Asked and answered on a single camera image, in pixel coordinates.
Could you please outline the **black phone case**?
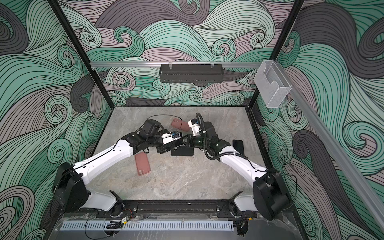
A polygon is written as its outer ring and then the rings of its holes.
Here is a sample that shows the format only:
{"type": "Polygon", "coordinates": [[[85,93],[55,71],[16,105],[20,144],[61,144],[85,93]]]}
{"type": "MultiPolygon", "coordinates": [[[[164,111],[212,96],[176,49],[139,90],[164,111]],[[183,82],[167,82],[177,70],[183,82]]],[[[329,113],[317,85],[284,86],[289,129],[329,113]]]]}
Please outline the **black phone case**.
{"type": "Polygon", "coordinates": [[[193,157],[194,148],[186,146],[178,146],[171,150],[171,156],[173,157],[193,157]]]}

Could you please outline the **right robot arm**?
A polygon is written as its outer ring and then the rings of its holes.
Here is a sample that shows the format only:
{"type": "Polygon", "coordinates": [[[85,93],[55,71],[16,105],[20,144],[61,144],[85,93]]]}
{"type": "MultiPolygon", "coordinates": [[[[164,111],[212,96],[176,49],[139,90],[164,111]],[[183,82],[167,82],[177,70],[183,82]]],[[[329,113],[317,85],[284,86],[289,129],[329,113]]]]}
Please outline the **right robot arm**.
{"type": "Polygon", "coordinates": [[[193,132],[191,143],[195,148],[201,149],[209,160],[231,167],[253,187],[252,194],[234,198],[238,210],[256,211],[265,219],[273,220],[289,207],[292,197],[281,172],[252,162],[229,142],[220,139],[213,124],[204,121],[200,113],[196,113],[188,125],[193,132]]]}

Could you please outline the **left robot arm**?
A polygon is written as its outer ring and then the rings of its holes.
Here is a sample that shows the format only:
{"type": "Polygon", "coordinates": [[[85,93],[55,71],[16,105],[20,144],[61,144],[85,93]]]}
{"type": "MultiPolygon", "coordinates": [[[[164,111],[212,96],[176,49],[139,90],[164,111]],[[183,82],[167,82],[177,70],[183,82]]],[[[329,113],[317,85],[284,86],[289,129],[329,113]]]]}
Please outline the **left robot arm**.
{"type": "Polygon", "coordinates": [[[182,138],[179,131],[170,132],[158,121],[146,120],[139,129],[121,137],[113,146],[95,156],[75,164],[61,164],[53,183],[54,197],[65,213],[86,208],[105,211],[113,218],[119,217],[125,205],[114,191],[100,194],[88,190],[86,186],[121,160],[152,147],[169,151],[172,144],[181,144],[182,138]]]}

